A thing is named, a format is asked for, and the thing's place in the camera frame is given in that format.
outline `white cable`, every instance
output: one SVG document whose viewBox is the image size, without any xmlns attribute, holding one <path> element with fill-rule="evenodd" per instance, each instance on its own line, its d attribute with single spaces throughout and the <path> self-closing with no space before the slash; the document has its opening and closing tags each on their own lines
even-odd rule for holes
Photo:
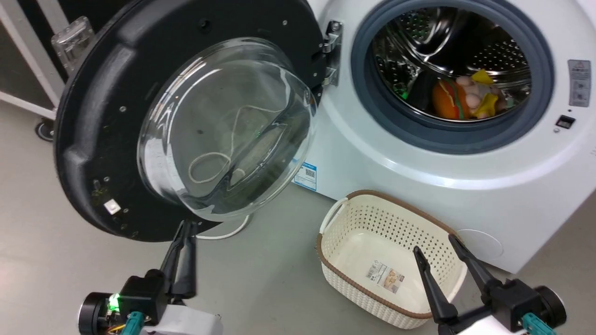
<svg viewBox="0 0 596 335">
<path fill-rule="evenodd" d="M 228 166 L 228 164 L 232 163 L 232 156 L 234 155 L 234 134 L 236 133 L 236 126 L 238 125 L 238 117 L 240 116 L 240 111 L 244 108 L 252 108 L 252 109 L 256 109 L 256 110 L 260 110 L 260 111 L 265 111 L 267 113 L 279 113 L 281 111 L 283 111 L 284 109 L 280 109 L 280 110 L 270 110 L 270 109 L 265 109 L 265 108 L 261 108 L 261 107 L 256 107 L 256 106 L 251 106 L 251 105 L 244 105 L 240 108 L 238 108 L 238 111 L 236 112 L 236 118 L 234 119 L 234 125 L 232 126 L 232 138 L 231 138 L 231 148 L 230 148 L 230 152 L 229 152 L 229 156 L 224 154 L 224 153 L 218 153 L 217 151 L 213 151 L 210 153 L 206 153 L 206 154 L 202 154 L 200 156 L 198 156 L 197 158 L 195 158 L 189 165 L 188 165 L 188 177 L 189 179 L 195 183 L 195 184 L 205 184 L 206 182 L 211 182 L 214 181 L 215 178 L 217 178 L 219 176 L 220 173 L 222 173 L 226 166 Z M 193 168 L 194 166 L 200 162 L 203 158 L 205 157 L 209 157 L 209 156 L 220 156 L 223 157 L 226 162 L 225 164 L 222 166 L 221 170 L 219 170 L 219 172 L 217 172 L 216 174 L 214 174 L 211 178 L 207 178 L 204 180 L 196 180 L 193 177 Z M 243 173 L 243 175 L 246 175 L 246 172 L 242 169 L 236 169 L 233 173 L 235 173 L 236 171 L 240 171 Z"/>
<path fill-rule="evenodd" d="M 242 222 L 240 227 L 236 228 L 236 230 L 234 230 L 233 232 L 231 232 L 229 234 L 220 235 L 220 236 L 202 236 L 202 235 L 197 234 L 197 235 L 195 235 L 195 238 L 197 238 L 199 240 L 223 240 L 224 238 L 232 237 L 232 236 L 238 234 L 242 229 L 244 229 L 244 227 L 246 227 L 247 224 L 249 224 L 250 218 L 252 216 L 253 216 L 252 214 L 247 215 L 246 218 L 244 218 L 244 222 Z"/>
</svg>

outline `caster wheel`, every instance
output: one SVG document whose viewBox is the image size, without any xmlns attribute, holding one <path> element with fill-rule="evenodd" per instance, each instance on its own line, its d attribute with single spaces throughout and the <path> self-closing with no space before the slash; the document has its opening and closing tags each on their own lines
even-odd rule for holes
<svg viewBox="0 0 596 335">
<path fill-rule="evenodd" d="M 51 122 L 41 121 L 35 126 L 35 134 L 40 139 L 51 142 L 54 140 L 54 127 Z"/>
</svg>

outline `woven basket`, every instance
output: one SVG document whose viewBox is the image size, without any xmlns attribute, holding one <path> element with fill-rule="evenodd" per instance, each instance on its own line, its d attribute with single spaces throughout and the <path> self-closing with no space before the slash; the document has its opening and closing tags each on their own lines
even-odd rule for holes
<svg viewBox="0 0 596 335">
<path fill-rule="evenodd" d="M 357 191 L 327 213 L 316 242 L 325 279 L 367 312 L 401 329 L 432 318 L 413 249 L 419 246 L 447 299 L 467 272 L 448 240 L 455 231 L 376 191 Z"/>
</svg>

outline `open round door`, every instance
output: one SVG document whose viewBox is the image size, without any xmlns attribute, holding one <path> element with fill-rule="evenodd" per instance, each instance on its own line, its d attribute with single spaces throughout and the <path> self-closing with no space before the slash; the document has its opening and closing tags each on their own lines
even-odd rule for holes
<svg viewBox="0 0 596 335">
<path fill-rule="evenodd" d="M 207 230 L 254 212 L 305 159 L 322 43 L 303 0 L 131 2 L 58 108 L 68 199 L 99 229 L 142 241 L 171 240 L 183 219 Z"/>
</svg>

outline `teal connector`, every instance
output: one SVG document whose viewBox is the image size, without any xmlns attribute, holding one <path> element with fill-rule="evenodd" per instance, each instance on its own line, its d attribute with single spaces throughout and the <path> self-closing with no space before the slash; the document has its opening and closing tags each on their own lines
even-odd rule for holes
<svg viewBox="0 0 596 335">
<path fill-rule="evenodd" d="M 540 320 L 534 313 L 528 313 L 521 318 L 523 327 L 530 335 L 557 335 L 548 324 Z"/>
<path fill-rule="evenodd" d="M 144 325 L 145 315 L 140 312 L 133 312 L 128 317 L 128 320 L 126 320 L 126 324 L 120 335 L 139 335 Z"/>
</svg>

